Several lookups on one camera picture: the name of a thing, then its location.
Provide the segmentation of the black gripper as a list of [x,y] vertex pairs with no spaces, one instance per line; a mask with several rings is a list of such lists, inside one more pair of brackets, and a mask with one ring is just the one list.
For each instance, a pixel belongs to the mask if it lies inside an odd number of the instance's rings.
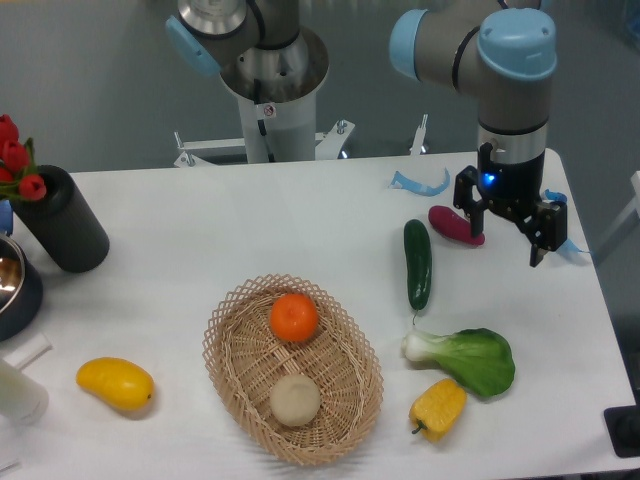
[[533,268],[567,239],[566,203],[544,201],[540,194],[544,159],[541,153],[522,163],[500,163],[497,148],[485,142],[477,149],[476,164],[465,167],[454,182],[453,205],[470,222],[471,236],[484,233],[484,212],[490,211],[529,240]]

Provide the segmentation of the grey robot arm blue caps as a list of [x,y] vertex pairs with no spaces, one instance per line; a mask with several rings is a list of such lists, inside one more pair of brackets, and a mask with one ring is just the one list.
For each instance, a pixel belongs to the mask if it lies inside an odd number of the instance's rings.
[[[329,69],[323,41],[295,1],[181,1],[165,24],[182,59],[219,77],[238,101],[252,163],[316,158],[316,94]],[[541,198],[556,28],[538,1],[455,1],[395,23],[396,71],[478,102],[477,160],[458,174],[454,206],[483,230],[491,212],[517,226],[530,262],[567,238],[567,209]]]

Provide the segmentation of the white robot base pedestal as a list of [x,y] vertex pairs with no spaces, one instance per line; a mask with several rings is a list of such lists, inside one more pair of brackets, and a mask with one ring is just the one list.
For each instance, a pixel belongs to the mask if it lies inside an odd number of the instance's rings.
[[302,27],[289,45],[252,47],[221,66],[202,42],[171,17],[166,31],[174,48],[196,71],[218,76],[236,99],[244,150],[250,164],[344,159],[356,125],[340,118],[316,130],[316,95],[329,71],[327,49]]

